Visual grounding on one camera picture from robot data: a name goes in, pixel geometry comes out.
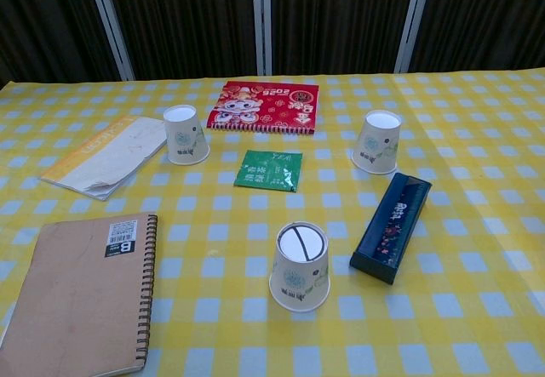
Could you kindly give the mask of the dark blue oblong box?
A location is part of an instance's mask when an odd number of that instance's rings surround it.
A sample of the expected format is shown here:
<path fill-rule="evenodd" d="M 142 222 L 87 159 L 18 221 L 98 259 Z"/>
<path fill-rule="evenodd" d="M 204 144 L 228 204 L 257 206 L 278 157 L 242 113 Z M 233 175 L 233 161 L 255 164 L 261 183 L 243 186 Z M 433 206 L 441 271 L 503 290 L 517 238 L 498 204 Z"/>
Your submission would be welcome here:
<path fill-rule="evenodd" d="M 431 187 L 425 180 L 395 174 L 349 265 L 393 284 Z"/>

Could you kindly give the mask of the white paper cup green print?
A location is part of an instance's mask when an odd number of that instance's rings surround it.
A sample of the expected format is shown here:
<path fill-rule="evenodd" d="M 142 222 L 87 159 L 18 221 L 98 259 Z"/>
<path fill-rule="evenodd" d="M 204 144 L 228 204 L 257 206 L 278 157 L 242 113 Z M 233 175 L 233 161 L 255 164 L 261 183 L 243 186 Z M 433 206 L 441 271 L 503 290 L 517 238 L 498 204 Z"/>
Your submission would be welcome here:
<path fill-rule="evenodd" d="M 351 160 L 371 174 L 390 174 L 397 168 L 401 118 L 390 111 L 374 110 L 364 116 Z"/>
<path fill-rule="evenodd" d="M 177 165 L 201 163 L 210 152 L 203 128 L 193 106 L 171 106 L 163 113 L 167 157 Z"/>

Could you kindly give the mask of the red spiral desk calendar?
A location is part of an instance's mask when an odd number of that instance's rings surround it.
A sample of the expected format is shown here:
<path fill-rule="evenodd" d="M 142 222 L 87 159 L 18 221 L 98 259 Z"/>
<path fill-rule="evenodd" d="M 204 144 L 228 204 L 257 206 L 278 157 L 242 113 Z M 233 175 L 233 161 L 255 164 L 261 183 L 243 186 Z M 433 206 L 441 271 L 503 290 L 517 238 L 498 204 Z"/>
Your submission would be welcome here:
<path fill-rule="evenodd" d="M 319 86 L 228 81 L 209 114 L 209 129 L 313 134 Z"/>

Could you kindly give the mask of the white notepad yellow spine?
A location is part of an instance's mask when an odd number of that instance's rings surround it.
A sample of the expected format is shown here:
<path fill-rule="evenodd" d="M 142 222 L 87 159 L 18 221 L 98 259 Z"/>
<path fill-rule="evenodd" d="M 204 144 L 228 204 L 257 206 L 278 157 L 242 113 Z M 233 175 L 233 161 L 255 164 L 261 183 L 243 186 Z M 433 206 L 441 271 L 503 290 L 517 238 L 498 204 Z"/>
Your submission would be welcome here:
<path fill-rule="evenodd" d="M 122 117 L 46 170 L 41 180 L 105 201 L 165 141 L 163 121 Z"/>

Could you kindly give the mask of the yellow white checked tablecloth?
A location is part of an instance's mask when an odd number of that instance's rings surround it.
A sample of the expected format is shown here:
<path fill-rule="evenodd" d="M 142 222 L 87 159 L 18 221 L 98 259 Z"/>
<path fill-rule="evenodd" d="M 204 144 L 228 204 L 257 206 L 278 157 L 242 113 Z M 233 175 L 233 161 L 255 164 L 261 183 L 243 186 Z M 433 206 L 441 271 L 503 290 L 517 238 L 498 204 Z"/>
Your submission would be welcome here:
<path fill-rule="evenodd" d="M 208 158 L 159 152 L 105 202 L 42 172 L 124 115 L 188 104 L 206 119 L 220 79 L 9 83 L 0 88 L 0 333 L 41 227 L 158 215 L 145 376 L 545 377 L 545 68 L 310 77 L 312 135 L 207 132 Z M 432 184 L 393 285 L 349 265 L 389 184 L 357 169 L 364 115 L 403 121 L 398 167 Z M 296 192 L 235 186 L 248 150 L 300 152 Z M 330 292 L 292 312 L 272 297 L 279 231 L 329 241 Z"/>

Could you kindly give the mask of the brown kraft spiral notebook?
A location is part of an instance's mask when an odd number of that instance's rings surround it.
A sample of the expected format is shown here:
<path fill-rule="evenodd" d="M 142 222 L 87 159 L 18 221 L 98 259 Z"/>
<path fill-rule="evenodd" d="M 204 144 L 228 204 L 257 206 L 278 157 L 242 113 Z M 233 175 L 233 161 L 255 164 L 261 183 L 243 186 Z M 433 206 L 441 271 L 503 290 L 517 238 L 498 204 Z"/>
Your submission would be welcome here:
<path fill-rule="evenodd" d="M 0 377 L 114 377 L 144 368 L 158 217 L 48 224 L 9 325 Z"/>

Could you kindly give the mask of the green tea packet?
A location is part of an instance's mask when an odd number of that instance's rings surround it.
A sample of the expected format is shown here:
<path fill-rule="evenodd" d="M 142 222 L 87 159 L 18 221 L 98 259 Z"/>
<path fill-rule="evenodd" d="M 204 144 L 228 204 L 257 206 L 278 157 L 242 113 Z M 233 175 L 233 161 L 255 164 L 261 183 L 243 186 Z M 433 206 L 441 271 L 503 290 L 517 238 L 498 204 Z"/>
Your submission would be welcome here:
<path fill-rule="evenodd" d="M 300 152 L 248 150 L 233 184 L 296 192 L 301 175 L 301 162 Z"/>

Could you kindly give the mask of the white cup black line mark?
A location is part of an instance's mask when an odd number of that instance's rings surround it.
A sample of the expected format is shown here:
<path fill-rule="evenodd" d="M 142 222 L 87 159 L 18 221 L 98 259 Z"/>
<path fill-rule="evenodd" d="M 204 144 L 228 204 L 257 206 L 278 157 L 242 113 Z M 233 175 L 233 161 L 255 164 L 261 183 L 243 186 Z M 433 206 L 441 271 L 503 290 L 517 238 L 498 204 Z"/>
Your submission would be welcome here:
<path fill-rule="evenodd" d="M 295 221 L 279 231 L 269 289 L 276 302 L 292 312 L 313 311 L 326 301 L 329 241 L 320 227 Z"/>

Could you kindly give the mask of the dark pleated screen panel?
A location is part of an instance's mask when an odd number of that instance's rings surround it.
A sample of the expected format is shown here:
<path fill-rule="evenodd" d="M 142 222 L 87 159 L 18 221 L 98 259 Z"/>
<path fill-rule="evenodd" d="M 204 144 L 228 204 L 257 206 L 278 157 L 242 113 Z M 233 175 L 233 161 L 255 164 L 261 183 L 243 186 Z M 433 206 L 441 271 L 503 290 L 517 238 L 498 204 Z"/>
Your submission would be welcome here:
<path fill-rule="evenodd" d="M 545 67 L 545 0 L 427 0 L 411 72 Z"/>
<path fill-rule="evenodd" d="M 0 88 L 119 78 L 95 0 L 0 0 Z"/>
<path fill-rule="evenodd" d="M 138 80 L 257 73 L 253 0 L 112 0 Z"/>
<path fill-rule="evenodd" d="M 391 73 L 410 0 L 272 0 L 275 75 Z"/>

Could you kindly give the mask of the white screen frame post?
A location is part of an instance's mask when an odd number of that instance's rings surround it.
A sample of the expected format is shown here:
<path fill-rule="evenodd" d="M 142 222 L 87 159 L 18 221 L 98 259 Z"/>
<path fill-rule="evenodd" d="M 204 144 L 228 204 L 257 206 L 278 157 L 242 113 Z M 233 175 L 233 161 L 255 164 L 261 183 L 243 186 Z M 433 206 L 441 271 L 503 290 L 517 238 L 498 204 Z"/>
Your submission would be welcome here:
<path fill-rule="evenodd" d="M 426 1 L 427 0 L 409 1 L 394 66 L 395 73 L 406 73 L 409 70 Z"/>
<path fill-rule="evenodd" d="M 112 51 L 119 76 L 122 81 L 135 80 L 122 29 L 119 25 L 117 11 L 112 0 L 95 0 L 101 22 L 105 28 L 107 41 Z"/>
<path fill-rule="evenodd" d="M 273 74 L 272 0 L 253 0 L 255 58 L 259 76 Z"/>

